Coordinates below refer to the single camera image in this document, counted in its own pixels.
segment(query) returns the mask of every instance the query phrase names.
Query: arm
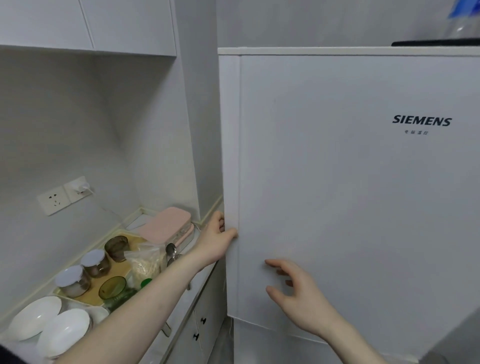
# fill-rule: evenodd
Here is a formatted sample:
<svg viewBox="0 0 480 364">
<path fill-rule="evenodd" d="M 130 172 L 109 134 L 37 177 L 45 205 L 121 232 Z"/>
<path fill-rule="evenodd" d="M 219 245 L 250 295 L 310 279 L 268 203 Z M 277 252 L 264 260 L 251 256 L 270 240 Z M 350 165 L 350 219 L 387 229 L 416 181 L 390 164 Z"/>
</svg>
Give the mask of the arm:
<svg viewBox="0 0 480 364">
<path fill-rule="evenodd" d="M 325 340 L 344 364 L 387 364 L 327 301 L 307 272 L 287 260 L 265 262 L 277 268 L 279 275 L 291 278 L 286 284 L 293 287 L 293 296 L 285 296 L 270 286 L 266 291 L 295 325 Z"/>
<path fill-rule="evenodd" d="M 235 229 L 225 231 L 223 214 L 214 213 L 190 252 L 76 343 L 57 364 L 138 363 L 188 283 L 204 267 L 220 259 L 236 235 Z"/>
</svg>

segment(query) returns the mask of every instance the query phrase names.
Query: hand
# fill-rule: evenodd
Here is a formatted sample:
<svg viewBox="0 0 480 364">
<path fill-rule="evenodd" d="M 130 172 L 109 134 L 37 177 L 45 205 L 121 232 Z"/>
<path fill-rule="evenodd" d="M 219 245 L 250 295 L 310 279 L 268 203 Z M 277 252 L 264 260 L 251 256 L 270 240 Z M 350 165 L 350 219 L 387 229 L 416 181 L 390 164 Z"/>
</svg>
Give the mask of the hand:
<svg viewBox="0 0 480 364">
<path fill-rule="evenodd" d="M 203 269 L 223 257 L 230 242 L 237 236 L 235 228 L 225 231 L 223 214 L 220 211 L 214 212 L 192 249 L 192 254 L 199 259 L 200 268 Z"/>
<path fill-rule="evenodd" d="M 270 298 L 299 328 L 328 341 L 334 326 L 344 319 L 320 292 L 311 275 L 289 260 L 267 259 L 265 263 L 278 268 L 277 274 L 290 276 L 285 283 L 294 290 L 293 296 L 286 296 L 268 286 Z"/>
</svg>

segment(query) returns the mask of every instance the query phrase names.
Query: blue label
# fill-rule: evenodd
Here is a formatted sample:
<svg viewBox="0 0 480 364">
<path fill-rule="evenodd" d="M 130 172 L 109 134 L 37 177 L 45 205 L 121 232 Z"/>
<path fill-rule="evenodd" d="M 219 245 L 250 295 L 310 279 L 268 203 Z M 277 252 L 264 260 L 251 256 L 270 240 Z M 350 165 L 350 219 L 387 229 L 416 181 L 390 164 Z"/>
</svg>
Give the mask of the blue label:
<svg viewBox="0 0 480 364">
<path fill-rule="evenodd" d="M 480 14 L 480 0 L 457 0 L 449 18 L 473 16 Z"/>
</svg>

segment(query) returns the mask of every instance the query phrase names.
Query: white jar lid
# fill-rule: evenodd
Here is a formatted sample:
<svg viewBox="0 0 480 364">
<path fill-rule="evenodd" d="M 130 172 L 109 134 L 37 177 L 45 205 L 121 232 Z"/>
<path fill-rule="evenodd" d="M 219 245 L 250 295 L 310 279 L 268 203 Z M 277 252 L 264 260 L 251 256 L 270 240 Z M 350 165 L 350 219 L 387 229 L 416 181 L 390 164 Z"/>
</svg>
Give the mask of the white jar lid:
<svg viewBox="0 0 480 364">
<path fill-rule="evenodd" d="M 105 251 L 100 249 L 95 249 L 82 257 L 80 264 L 84 267 L 93 267 L 100 264 L 100 262 L 105 258 Z"/>
<path fill-rule="evenodd" d="M 56 275 L 55 284 L 57 287 L 68 287 L 80 280 L 84 269 L 82 266 L 71 266 Z"/>
</svg>

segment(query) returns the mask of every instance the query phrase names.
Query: refrigerator door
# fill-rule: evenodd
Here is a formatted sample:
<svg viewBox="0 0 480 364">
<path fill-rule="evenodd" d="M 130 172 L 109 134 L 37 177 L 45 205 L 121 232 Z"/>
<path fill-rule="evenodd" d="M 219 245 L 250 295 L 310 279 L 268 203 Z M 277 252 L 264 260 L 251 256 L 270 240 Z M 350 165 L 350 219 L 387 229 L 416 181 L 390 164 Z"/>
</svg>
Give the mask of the refrigerator door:
<svg viewBox="0 0 480 364">
<path fill-rule="evenodd" d="M 278 257 L 385 353 L 480 305 L 480 58 L 411 52 L 220 56 L 230 316 L 318 340 L 265 292 Z"/>
</svg>

